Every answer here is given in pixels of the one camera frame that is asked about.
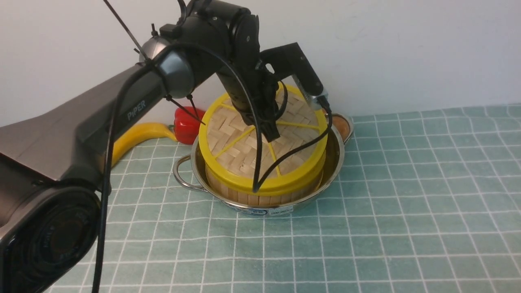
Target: teal checkered tablecloth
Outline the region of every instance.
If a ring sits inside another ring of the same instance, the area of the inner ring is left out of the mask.
[[[275,218],[180,187],[190,146],[134,148],[112,175],[102,292],[521,292],[521,105],[353,121],[336,181]],[[90,292],[94,250],[49,292]]]

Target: robotic arm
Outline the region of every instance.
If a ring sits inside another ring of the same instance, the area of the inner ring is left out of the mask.
[[[129,79],[116,138],[161,99],[184,98],[213,74],[246,124],[257,115],[268,141],[279,137],[285,107],[275,101],[280,80],[292,76],[320,109],[327,92],[297,43],[261,52],[258,17],[244,7],[193,0],[187,11],[178,24],[153,28],[143,44],[155,70],[141,54],[137,64],[50,112],[0,128],[0,292],[43,292],[91,248],[112,109]]]

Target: banana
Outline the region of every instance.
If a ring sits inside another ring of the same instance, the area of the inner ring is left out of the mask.
[[[161,123],[141,123],[132,126],[114,143],[112,152],[112,167],[126,154],[131,148],[142,143],[145,140],[154,138],[171,138],[177,141],[176,136],[168,128]]]

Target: black cable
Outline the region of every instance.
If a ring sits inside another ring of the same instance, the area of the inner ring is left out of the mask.
[[[145,60],[150,60],[148,58],[147,55],[144,54],[143,52],[143,48],[141,47],[141,45],[139,44],[139,42],[134,38],[134,35],[130,32],[129,28],[127,27],[127,25],[123,22],[123,20],[121,19],[121,17],[119,17],[118,13],[114,10],[114,8],[112,7],[112,5],[108,2],[108,0],[103,0],[103,2],[105,2],[105,4],[107,5],[108,9],[110,9],[110,11],[112,12],[112,14],[116,17],[116,19],[119,21],[119,24],[123,27],[123,29],[127,32],[127,34],[129,35],[129,37],[132,39],[132,41],[134,42],[135,46],[138,47],[138,51],[143,55],[143,57],[145,58]]]
[[[181,9],[181,17],[179,17],[179,20],[177,21],[178,26],[182,26],[184,21],[187,19],[187,5],[184,3],[184,0],[177,0],[179,3],[179,8]]]
[[[181,104],[176,102],[176,100],[174,100],[174,98],[172,98],[172,96],[170,94],[167,94],[165,98],[166,98],[167,101],[174,103],[178,108],[181,108],[181,110],[183,110],[190,117],[194,118],[195,120],[197,120],[202,125],[206,125],[206,124],[204,124],[204,122],[202,120],[199,119],[199,116],[196,116],[197,112],[195,112],[195,115],[190,113],[190,111],[188,111],[185,107],[183,107]]]
[[[123,84],[121,89],[116,96],[114,105],[112,108],[112,114],[110,117],[110,124],[108,128],[108,140],[107,148],[105,150],[105,166],[103,168],[103,185],[101,190],[101,216],[100,225],[98,228],[98,240],[96,250],[96,264],[94,267],[94,281],[92,283],[92,292],[98,293],[100,291],[100,282],[103,267],[103,254],[105,248],[105,231],[107,224],[107,210],[108,210],[108,196],[110,195],[110,171],[112,166],[112,152],[114,150],[114,140],[116,137],[116,122],[119,116],[119,110],[123,103],[127,92],[130,87],[136,83],[145,74],[152,71],[151,66],[153,64],[148,63],[144,67],[141,67],[138,71],[134,72]]]
[[[331,130],[331,127],[333,125],[333,113],[331,111],[331,108],[329,107],[329,103],[327,102],[327,99],[324,97],[324,96],[321,96],[318,98],[318,103],[321,105],[321,107],[326,110],[326,113],[327,113],[327,116],[328,116],[328,125],[327,125],[327,128],[326,130],[324,130],[319,136],[317,136],[315,139],[287,152],[286,154],[284,154],[283,156],[281,156],[280,158],[278,158],[267,170],[266,172],[264,172],[264,175],[262,176],[262,178],[260,179],[260,181],[258,182],[258,186],[260,187],[264,181],[266,181],[266,178],[268,178],[269,174],[278,166],[280,165],[280,163],[282,163],[282,161],[284,161],[285,159],[289,158],[290,156],[296,154],[297,152],[303,150],[303,149],[306,149],[306,148],[309,148],[311,147],[313,144],[315,143],[318,143],[321,139],[323,139],[327,133]]]
[[[259,180],[260,171],[261,171],[260,164],[261,164],[261,160],[262,160],[262,134],[260,131],[260,124],[259,124],[260,118],[259,118],[256,108],[253,106],[252,95],[250,94],[250,91],[246,87],[246,85],[245,85],[246,83],[241,78],[241,75],[237,72],[237,70],[233,67],[233,65],[230,64],[230,62],[228,62],[226,59],[224,59],[222,56],[220,56],[216,52],[214,52],[206,47],[203,47],[199,44],[184,43],[184,42],[176,41],[176,42],[166,46],[161,51],[161,53],[160,53],[161,57],[159,57],[158,60],[161,60],[163,56],[167,56],[168,53],[170,53],[172,50],[174,50],[176,48],[181,48],[181,49],[188,48],[188,49],[200,50],[200,51],[205,52],[206,54],[209,54],[209,55],[217,58],[222,64],[224,64],[224,66],[226,66],[228,68],[228,70],[231,71],[231,73],[233,74],[233,76],[235,77],[235,79],[237,80],[239,85],[241,86],[244,94],[246,95],[246,100],[248,102],[248,106],[250,106],[250,109],[252,111],[253,124],[255,125],[255,133],[256,133],[256,138],[257,138],[257,156],[256,156],[256,160],[255,160],[255,171],[253,173],[253,192],[254,193],[257,192],[258,186],[257,186],[256,182],[258,182],[258,180]]]
[[[282,87],[284,88],[284,97],[282,100],[282,105],[280,105],[279,110],[275,114],[275,120],[279,120],[282,117],[282,115],[284,115],[284,112],[286,111],[286,106],[288,104],[288,89],[286,88],[286,85],[282,80],[280,80],[280,83],[282,83]]]
[[[199,114],[197,113],[197,108],[195,108],[194,104],[194,97],[192,95],[187,95],[187,99],[190,101],[190,104],[192,104],[192,109],[194,109],[195,116],[197,119],[199,119]]]

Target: woven bamboo lid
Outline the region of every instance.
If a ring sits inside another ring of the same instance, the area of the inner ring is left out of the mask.
[[[279,105],[282,88],[277,92]],[[237,191],[251,193],[256,162],[256,133],[232,106],[225,94],[210,106],[199,131],[201,154],[212,175]],[[286,112],[277,121],[280,138],[271,143],[263,138],[260,175],[279,157],[319,136],[327,127],[322,111],[313,111],[300,91],[288,87]],[[297,191],[315,178],[324,164],[327,137],[284,160],[268,176],[259,196],[279,196]]]

